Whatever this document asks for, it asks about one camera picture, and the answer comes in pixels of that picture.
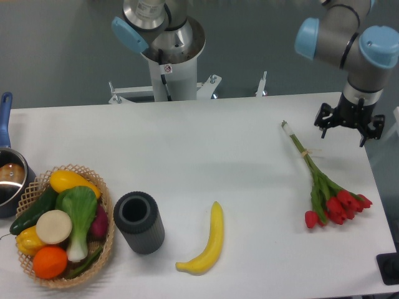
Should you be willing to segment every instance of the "purple vegetable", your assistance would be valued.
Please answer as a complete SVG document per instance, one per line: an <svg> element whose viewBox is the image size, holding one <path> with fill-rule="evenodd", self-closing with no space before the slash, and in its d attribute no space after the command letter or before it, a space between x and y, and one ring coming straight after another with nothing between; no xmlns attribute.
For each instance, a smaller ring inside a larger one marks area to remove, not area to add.
<svg viewBox="0 0 399 299"><path fill-rule="evenodd" d="M90 226L90 233L96 238L104 238L108 231L108 216L104 208L99 204L95 213L95 219Z"/></svg>

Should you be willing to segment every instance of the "yellow squash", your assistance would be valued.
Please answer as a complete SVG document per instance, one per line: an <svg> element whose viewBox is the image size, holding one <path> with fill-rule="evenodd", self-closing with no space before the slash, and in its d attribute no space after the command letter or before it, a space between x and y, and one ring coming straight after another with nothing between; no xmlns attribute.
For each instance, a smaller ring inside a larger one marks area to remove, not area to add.
<svg viewBox="0 0 399 299"><path fill-rule="evenodd" d="M176 263L176 269L193 275L204 274L218 261L223 248L223 239L223 210L220 204L215 201L211 210L211 230L209 232L208 244L204 251L189 262Z"/></svg>
<svg viewBox="0 0 399 299"><path fill-rule="evenodd" d="M46 246L36 234L36 225L23 230L17 237L18 250L24 255L35 255L41 248Z"/></svg>
<svg viewBox="0 0 399 299"><path fill-rule="evenodd" d="M68 170L57 170L51 174L51 187L58 193L71 189L76 186L87 186L94 191L95 197L98 199L101 196L100 190L95 184L90 183L83 176Z"/></svg>

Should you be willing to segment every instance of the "wicker basket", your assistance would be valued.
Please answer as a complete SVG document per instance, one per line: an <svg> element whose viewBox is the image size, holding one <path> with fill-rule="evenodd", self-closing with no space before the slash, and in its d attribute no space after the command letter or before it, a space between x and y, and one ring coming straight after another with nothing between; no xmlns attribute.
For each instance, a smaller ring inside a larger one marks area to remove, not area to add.
<svg viewBox="0 0 399 299"><path fill-rule="evenodd" d="M105 265L106 261L109 258L112 248L113 235L115 231L115 224L113 221L113 206L107 185L104 183L103 179L100 178L100 176L94 171L79 165L70 164L67 166L55 167L52 171L46 171L46 173L41 174L39 177L35 178L35 181L33 183L30 183L29 187L26 188L25 193L22 195L21 200L19 201L19 207L17 208L17 217L19 217L27 208L29 208L37 198L39 198L39 196L49 185L49 179L51 174L59 169L74 171L75 173L78 173L86 178L91 183L94 183L100 189L102 195L99 199L99 202L101 203L102 207L108 215L108 232L104 240L97 240L89 236L87 240L89 255L100 246L103 246L103 251L100 254L98 260L93 263L90 268L88 268L84 273L73 279L65 279L64 277L66 277L71 271L73 271L73 269L80 266L81 263L69 262L67 269L61 276L51 280L44 280L35 276L35 273L32 269L33 257L26 256L22 252L18 251L19 261L21 262L21 267L24 269L24 272L27 273L28 276L31 277L39 285L49 288L73 287L87 281L89 278L93 277L98 271L100 271L100 269Z"/></svg>

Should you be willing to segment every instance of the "white table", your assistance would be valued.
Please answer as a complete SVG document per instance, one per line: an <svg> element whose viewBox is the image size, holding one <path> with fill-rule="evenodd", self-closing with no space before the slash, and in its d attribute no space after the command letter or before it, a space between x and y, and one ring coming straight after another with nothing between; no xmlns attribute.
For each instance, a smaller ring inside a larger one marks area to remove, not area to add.
<svg viewBox="0 0 399 299"><path fill-rule="evenodd" d="M154 254L132 252L117 231L112 258L89 283L56 291L22 272L12 237L0 241L5 298L323 298L388 293L375 257L394 252L382 203L355 130L324 140L320 104L339 93L196 102L13 110L12 148L37 173L63 164L95 170L114 204L145 191L157 201L166 238ZM343 226L306 229L311 180L289 122L334 181L374 203ZM206 245L213 201L224 209L220 260L206 275L175 270ZM12 219L0 220L0 234Z"/></svg>

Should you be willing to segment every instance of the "yellow bell pepper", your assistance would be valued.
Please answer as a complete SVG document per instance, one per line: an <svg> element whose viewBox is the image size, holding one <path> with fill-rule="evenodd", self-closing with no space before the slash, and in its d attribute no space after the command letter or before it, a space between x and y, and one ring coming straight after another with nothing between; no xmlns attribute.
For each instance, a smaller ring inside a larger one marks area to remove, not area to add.
<svg viewBox="0 0 399 299"><path fill-rule="evenodd" d="M36 234L36 225L23 230L17 237L18 250L25 255L35 255L47 244L41 241Z"/></svg>

